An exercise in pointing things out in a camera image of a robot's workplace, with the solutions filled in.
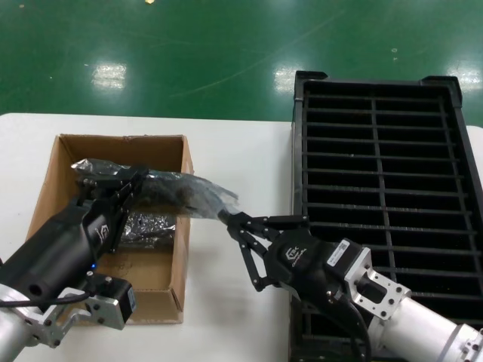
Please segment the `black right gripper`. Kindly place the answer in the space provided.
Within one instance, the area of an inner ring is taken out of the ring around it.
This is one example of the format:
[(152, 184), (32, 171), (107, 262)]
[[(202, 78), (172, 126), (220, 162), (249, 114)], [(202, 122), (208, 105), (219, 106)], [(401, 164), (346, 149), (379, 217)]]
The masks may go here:
[[(307, 229), (307, 216), (260, 216), (225, 213), (225, 225), (242, 254), (257, 292), (278, 283), (322, 314), (348, 314), (343, 270), (331, 260), (334, 244), (322, 241)], [(257, 238), (268, 240), (265, 248)], [(263, 259), (267, 276), (259, 275), (252, 253)]]

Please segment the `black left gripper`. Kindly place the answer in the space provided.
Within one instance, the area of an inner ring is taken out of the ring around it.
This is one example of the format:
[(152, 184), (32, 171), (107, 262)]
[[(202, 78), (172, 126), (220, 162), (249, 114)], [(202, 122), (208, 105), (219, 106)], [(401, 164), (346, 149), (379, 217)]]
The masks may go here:
[(79, 288), (98, 259), (117, 250), (148, 174), (145, 166), (121, 168), (114, 175), (81, 172), (77, 201), (50, 217), (4, 262), (1, 285), (43, 310), (63, 304), (60, 293)]

